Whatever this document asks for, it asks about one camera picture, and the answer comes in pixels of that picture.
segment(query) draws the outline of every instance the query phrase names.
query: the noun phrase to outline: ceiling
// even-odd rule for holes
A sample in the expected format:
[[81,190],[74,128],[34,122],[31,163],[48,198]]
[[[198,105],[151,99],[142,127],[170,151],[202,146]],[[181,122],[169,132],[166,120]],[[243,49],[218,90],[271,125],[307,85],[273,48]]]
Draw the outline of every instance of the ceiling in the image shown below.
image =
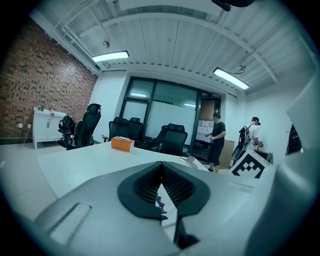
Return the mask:
[[[235,94],[241,89],[213,71],[239,73],[245,65],[236,76],[249,85],[249,94],[313,67],[299,24],[272,0],[230,12],[211,0],[44,0],[30,16],[96,74],[169,73]],[[123,50],[128,59],[91,59]]]

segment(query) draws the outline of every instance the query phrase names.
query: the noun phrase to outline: floor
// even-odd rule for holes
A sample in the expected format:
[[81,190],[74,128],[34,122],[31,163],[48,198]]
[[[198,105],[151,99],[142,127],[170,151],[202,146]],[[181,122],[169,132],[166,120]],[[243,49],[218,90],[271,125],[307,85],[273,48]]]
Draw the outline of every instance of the floor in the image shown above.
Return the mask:
[[62,151],[65,149],[54,141],[38,143],[37,150],[32,143],[0,145],[0,183],[14,211],[35,220],[57,200],[42,174],[37,157]]

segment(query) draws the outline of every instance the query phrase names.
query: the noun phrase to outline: person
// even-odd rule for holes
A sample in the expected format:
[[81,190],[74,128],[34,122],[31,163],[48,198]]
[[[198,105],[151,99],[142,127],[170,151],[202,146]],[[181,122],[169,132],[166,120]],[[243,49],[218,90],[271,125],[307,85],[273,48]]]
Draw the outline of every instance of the person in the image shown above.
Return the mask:
[[213,130],[211,133],[206,134],[211,141],[210,150],[208,155],[208,162],[210,163],[210,168],[208,170],[213,172],[215,170],[216,173],[219,172],[219,157],[222,149],[225,145],[225,136],[226,136],[226,125],[221,122],[221,115],[219,113],[213,114]]
[[244,146],[245,151],[254,151],[256,145],[262,148],[264,145],[259,141],[259,118],[254,116],[252,117],[251,124],[247,127],[249,128],[250,142]]

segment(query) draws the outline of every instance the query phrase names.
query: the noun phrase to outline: white wall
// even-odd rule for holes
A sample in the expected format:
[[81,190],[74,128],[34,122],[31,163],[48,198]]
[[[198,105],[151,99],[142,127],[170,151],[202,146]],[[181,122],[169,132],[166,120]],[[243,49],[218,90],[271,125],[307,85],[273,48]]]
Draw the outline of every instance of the white wall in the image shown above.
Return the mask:
[[245,125],[246,96],[240,91],[235,97],[229,93],[221,96],[221,121],[225,124],[225,139],[238,145],[239,131]]
[[[250,124],[252,117],[259,118],[259,139],[264,143],[263,149],[273,153],[274,165],[282,162],[286,154],[289,138],[286,131],[292,124],[286,111],[307,85],[313,73],[309,70],[292,75],[273,86],[246,96],[245,123]],[[301,116],[301,122],[308,121]]]
[[109,122],[119,116],[129,79],[126,71],[106,71],[96,81],[89,102],[101,105],[101,119],[93,133],[95,141],[109,136]]

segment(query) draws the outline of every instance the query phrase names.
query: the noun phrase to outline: cardboard box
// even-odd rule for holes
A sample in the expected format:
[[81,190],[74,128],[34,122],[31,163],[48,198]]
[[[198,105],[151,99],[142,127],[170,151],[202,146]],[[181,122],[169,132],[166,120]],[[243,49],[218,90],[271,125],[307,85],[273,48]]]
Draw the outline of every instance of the cardboard box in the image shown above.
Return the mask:
[[134,147],[134,144],[135,141],[133,139],[128,139],[125,137],[117,136],[111,139],[111,147],[118,150],[130,152],[131,148]]

